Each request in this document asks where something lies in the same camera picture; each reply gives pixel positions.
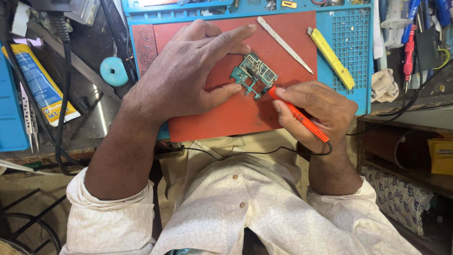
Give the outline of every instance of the black wire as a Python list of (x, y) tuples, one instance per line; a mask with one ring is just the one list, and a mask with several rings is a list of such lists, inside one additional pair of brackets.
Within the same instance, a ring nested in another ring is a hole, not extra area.
[[(2, 40), (2, 44), (5, 47), (6, 53), (8, 54), (8, 57), (11, 60), (11, 65), (13, 66), (14, 71), (17, 74), (17, 77), (19, 78), (19, 82), (22, 83), (22, 86), (24, 87), (25, 94), (27, 94), (27, 97), (29, 98), (29, 102), (31, 103), (31, 106), (33, 109), (41, 109), (41, 107), (38, 105), (36, 102), (36, 99), (33, 96), (33, 93), (30, 90), (30, 86), (28, 85), (28, 82), (26, 79), (24, 79), (25, 75), (24, 72), (22, 71), (21, 67), (19, 66), (19, 62), (16, 58), (16, 55), (13, 52), (13, 49), (11, 48), (11, 44), (7, 40)], [(36, 113), (36, 118), (38, 119), (38, 122), (40, 126), (43, 128), (44, 132), (49, 136), (50, 142), (52, 143), (53, 146), (55, 146), (55, 138), (52, 135), (52, 131), (50, 130), (47, 121), (44, 119), (43, 113), (40, 110), (35, 111)], [(71, 158), (64, 150), (61, 151), (61, 155), (66, 158), (68, 162), (71, 162), (73, 164), (81, 165), (82, 163)]]
[(421, 67), (420, 67), (420, 59), (419, 59), (419, 54), (418, 54), (418, 47), (415, 48), (415, 51), (416, 51), (416, 55), (415, 56), (417, 57), (417, 64), (418, 64), (418, 67), (419, 67), (419, 74), (420, 74), (420, 86), (419, 86), (419, 89), (417, 90), (417, 92), (415, 93), (415, 95), (412, 96), (412, 98), (409, 100), (407, 105), (404, 106), (401, 110), (399, 110), (399, 111), (397, 111), (395, 113), (386, 113), (386, 114), (378, 114), (378, 115), (376, 115), (376, 116), (379, 116), (379, 117), (396, 115), (395, 117), (393, 117), (393, 118), (391, 118), (391, 119), (389, 119), (389, 120), (387, 120), (387, 121), (385, 121), (385, 122), (383, 122), (383, 123), (381, 123), (379, 125), (375, 125), (373, 127), (370, 127), (369, 129), (366, 129), (364, 131), (361, 131), (361, 132), (358, 132), (358, 133), (355, 133), (355, 134), (346, 134), (347, 136), (361, 135), (361, 134), (363, 134), (365, 132), (378, 129), (378, 128), (386, 125), (387, 123), (390, 123), (390, 122), (396, 120), (397, 118), (401, 117), (401, 115), (403, 115), (407, 111), (415, 112), (415, 111), (423, 111), (424, 109), (426, 109), (426, 110), (432, 110), (433, 109), (433, 108), (421, 108), (421, 109), (409, 110), (409, 108), (411, 108), (415, 104), (415, 101), (417, 101), (417, 99), (420, 97), (421, 91), (426, 86), (426, 84), (428, 84), (428, 81), (432, 80), (433, 77), (435, 77), (444, 68), (446, 68), (448, 65), (450, 65), (453, 62), (453, 59), (449, 60), (443, 67), (439, 68), (437, 70), (437, 72), (435, 72), (431, 77), (429, 77), (428, 79), (426, 79), (425, 82), (423, 82), (423, 72), (421, 71)]
[[(124, 12), (123, 1), (120, 1), (120, 2), (121, 2), (121, 11), (123, 12), (124, 21), (126, 21), (127, 18), (126, 18), (126, 13)], [(131, 38), (130, 38), (129, 26), (127, 25), (127, 22), (125, 22), (125, 23), (126, 23), (126, 29), (127, 29), (127, 42), (126, 42), (127, 57), (129, 58), (129, 61), (131, 61), (131, 63), (133, 64), (134, 68), (137, 69), (135, 66), (135, 59), (132, 60), (132, 58), (129, 55), (129, 40)]]
[[(124, 47), (121, 45), (122, 41), (120, 40), (120, 38), (118, 37), (118, 34), (116, 33), (116, 30), (114, 29), (113, 21), (112, 21), (112, 18), (110, 16), (109, 10), (107, 8), (106, 0), (100, 0), (100, 3), (101, 3), (102, 11), (104, 12), (104, 15), (106, 17), (107, 24), (109, 25), (109, 28), (110, 28), (110, 31), (112, 33), (113, 39), (114, 39), (114, 41), (116, 43), (116, 47), (117, 47), (117, 49), (119, 49), (118, 52), (121, 52), (121, 55), (123, 55), (124, 59), (126, 59), (127, 56), (129, 56), (129, 53), (128, 53), (127, 49), (125, 50)], [(136, 82), (135, 63), (132, 64), (131, 61), (126, 61), (126, 64), (129, 66), (128, 67), (129, 74), (130, 74), (133, 82), (135, 83)]]
[(67, 176), (75, 176), (76, 173), (69, 173), (65, 166), (63, 165), (63, 161), (61, 160), (61, 143), (63, 140), (63, 124), (64, 124), (64, 117), (66, 116), (66, 108), (67, 102), (69, 100), (69, 88), (71, 84), (71, 69), (72, 69), (72, 62), (71, 62), (71, 48), (69, 45), (69, 41), (63, 42), (64, 48), (64, 58), (66, 59), (66, 74), (65, 74), (65, 82), (63, 84), (63, 98), (60, 108), (60, 117), (58, 118), (58, 126), (57, 126), (57, 137), (55, 142), (55, 160), (57, 161), (58, 166), (60, 167), (61, 172)]
[[(415, 95), (410, 99), (410, 101), (414, 101), (415, 103), (415, 100), (417, 100), (419, 97), (420, 97), (420, 93), (421, 93), (421, 90), (426, 86), (426, 84), (428, 83), (428, 81), (430, 81), (436, 74), (438, 74), (440, 71), (442, 71), (445, 67), (447, 67), (449, 64), (451, 64), (453, 62), (453, 59), (449, 60), (443, 67), (439, 68), (437, 70), (437, 72), (435, 72), (431, 77), (429, 77), (428, 79), (426, 79), (426, 81), (423, 83), (423, 85), (420, 86), (420, 88), (417, 90), (417, 92), (415, 93)], [(377, 114), (376, 116), (379, 116), (379, 117), (386, 117), (386, 116), (392, 116), (392, 115), (397, 115), (399, 114), (401, 111), (408, 111), (407, 109), (409, 109), (410, 107), (407, 107), (407, 105), (405, 107), (403, 107), (402, 109), (400, 109), (399, 111), (397, 112), (394, 112), (394, 113), (385, 113), (385, 114)], [(421, 111), (422, 109), (427, 109), (427, 110), (430, 110), (430, 108), (421, 108), (421, 109), (414, 109), (414, 110), (410, 110), (410, 111), (415, 111), (415, 110), (419, 110)]]
[(450, 106), (453, 106), (453, 103), (448, 103), (448, 104), (443, 104), (443, 105), (438, 105), (438, 106), (433, 106), (433, 107), (425, 107), (425, 108), (413, 109), (413, 110), (408, 110), (406, 112), (429, 111), (429, 110), (447, 108), (447, 107), (450, 107)]
[(236, 153), (236, 154), (231, 154), (231, 155), (226, 156), (226, 157), (224, 157), (224, 158), (216, 158), (214, 155), (210, 154), (209, 152), (204, 151), (204, 150), (201, 150), (201, 149), (196, 149), (196, 148), (185, 148), (185, 147), (183, 147), (183, 148), (171, 148), (171, 147), (167, 147), (167, 148), (169, 148), (169, 149), (171, 149), (171, 150), (174, 150), (174, 151), (179, 151), (179, 150), (193, 150), (193, 151), (204, 152), (204, 153), (206, 153), (207, 155), (213, 157), (213, 158), (214, 158), (215, 160), (217, 160), (217, 161), (224, 161), (224, 160), (226, 160), (227, 158), (231, 158), (231, 157), (234, 157), (234, 156), (239, 156), (239, 155), (241, 155), (241, 154), (271, 154), (271, 153), (274, 153), (274, 152), (278, 151), (279, 149), (285, 149), (285, 150), (288, 150), (288, 151), (290, 151), (290, 152), (295, 152), (295, 153), (297, 153), (298, 155), (304, 155), (304, 156), (327, 156), (327, 155), (329, 155), (330, 153), (332, 153), (333, 148), (332, 148), (332, 145), (330, 144), (329, 141), (327, 141), (326, 144), (329, 146), (329, 151), (326, 152), (326, 153), (311, 153), (311, 154), (308, 154), (308, 153), (300, 153), (300, 152), (297, 152), (297, 151), (292, 150), (292, 149), (290, 149), (290, 148), (287, 148), (287, 147), (284, 147), (284, 146), (280, 146), (280, 147), (278, 147), (277, 149), (275, 149), (275, 150), (273, 150), (273, 151), (271, 151), (271, 152), (239, 152), (239, 153)]
[[(31, 221), (34, 219), (35, 216), (26, 214), (26, 213), (14, 212), (14, 213), (2, 214), (2, 215), (0, 215), (0, 217), (21, 218), (21, 219), (27, 219), (27, 220)], [(61, 247), (61, 241), (58, 238), (58, 235), (55, 232), (55, 230), (53, 230), (53, 228), (47, 222), (43, 221), (42, 219), (38, 219), (36, 224), (40, 225), (43, 229), (45, 229), (47, 231), (47, 233), (49, 234), (49, 236), (53, 242), (53, 245), (55, 246), (55, 249), (57, 250), (57, 255), (58, 255), (60, 253), (62, 247)]]

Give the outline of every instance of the fingernail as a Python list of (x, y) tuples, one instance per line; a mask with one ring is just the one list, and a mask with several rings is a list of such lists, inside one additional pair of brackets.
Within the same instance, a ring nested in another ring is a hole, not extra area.
[(239, 91), (242, 90), (242, 86), (239, 86), (237, 87), (235, 90), (234, 90), (234, 94), (238, 93)]
[(277, 102), (277, 100), (274, 100), (274, 101), (272, 102), (272, 104), (274, 105), (275, 110), (279, 113), (279, 112), (281, 111), (279, 102)]
[(275, 93), (277, 94), (282, 94), (283, 92), (285, 92), (286, 89), (284, 88), (275, 88)]

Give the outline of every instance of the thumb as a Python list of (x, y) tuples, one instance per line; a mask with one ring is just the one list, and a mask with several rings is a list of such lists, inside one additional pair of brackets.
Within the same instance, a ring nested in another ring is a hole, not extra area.
[(206, 111), (226, 102), (233, 94), (241, 91), (242, 85), (230, 83), (209, 93), (202, 94), (202, 104)]
[(294, 117), (289, 107), (281, 100), (272, 102), (279, 114), (279, 124), (284, 127), (296, 140), (304, 141), (312, 137), (311, 132)]

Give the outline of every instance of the finger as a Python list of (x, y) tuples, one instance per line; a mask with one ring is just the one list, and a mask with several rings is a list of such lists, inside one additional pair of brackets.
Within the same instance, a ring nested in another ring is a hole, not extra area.
[(234, 46), (251, 37), (255, 31), (256, 25), (251, 24), (222, 33), (203, 47), (206, 51), (205, 54), (214, 62), (217, 62), (228, 54)]
[(228, 52), (229, 54), (249, 54), (251, 51), (251, 47), (249, 45), (240, 43), (231, 48), (231, 50)]
[(204, 20), (192, 22), (181, 34), (180, 39), (186, 41), (198, 41), (205, 37), (218, 36), (222, 33), (216, 25)]
[(173, 36), (173, 38), (170, 41), (175, 41), (176, 39), (178, 39), (182, 35), (184, 30), (186, 30), (187, 27), (188, 27), (188, 25), (183, 26), (178, 32), (176, 32), (176, 34)]
[[(214, 39), (215, 39), (215, 37), (205, 38), (205, 39), (196, 41), (195, 43), (197, 45), (197, 48), (200, 49), (200, 48), (202, 48), (203, 46), (207, 45), (209, 42), (211, 42)], [(237, 45), (233, 46), (228, 53), (229, 54), (242, 54), (242, 55), (245, 55), (245, 54), (249, 54), (250, 51), (251, 51), (251, 47), (249, 45), (240, 43), (240, 44), (237, 44)]]
[[(319, 139), (294, 117), (289, 107), (283, 101), (274, 100), (272, 104), (279, 114), (279, 124), (284, 127), (296, 140), (303, 143)], [(315, 149), (313, 146), (307, 147), (311, 150)]]
[(319, 93), (287, 91), (284, 88), (276, 88), (275, 93), (281, 99), (303, 108), (309, 114), (318, 118), (323, 124), (328, 122), (333, 116), (334, 105), (326, 101)]
[(342, 97), (342, 95), (336, 93), (333, 89), (319, 81), (299, 83), (287, 87), (286, 90), (288, 91), (288, 93), (292, 92), (313, 93), (331, 103), (337, 101)]
[(207, 112), (214, 107), (226, 102), (233, 94), (242, 90), (242, 85), (230, 83), (217, 88), (211, 92), (205, 92), (201, 95), (203, 109)]

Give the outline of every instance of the man's left hand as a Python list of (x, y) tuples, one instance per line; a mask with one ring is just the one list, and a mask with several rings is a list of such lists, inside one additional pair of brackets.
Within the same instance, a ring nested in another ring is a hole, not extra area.
[(212, 23), (196, 20), (184, 26), (167, 43), (142, 79), (129, 91), (123, 104), (133, 114), (163, 123), (176, 116), (205, 113), (222, 104), (241, 85), (231, 83), (204, 90), (208, 73), (226, 54), (247, 54), (256, 25), (222, 31)]

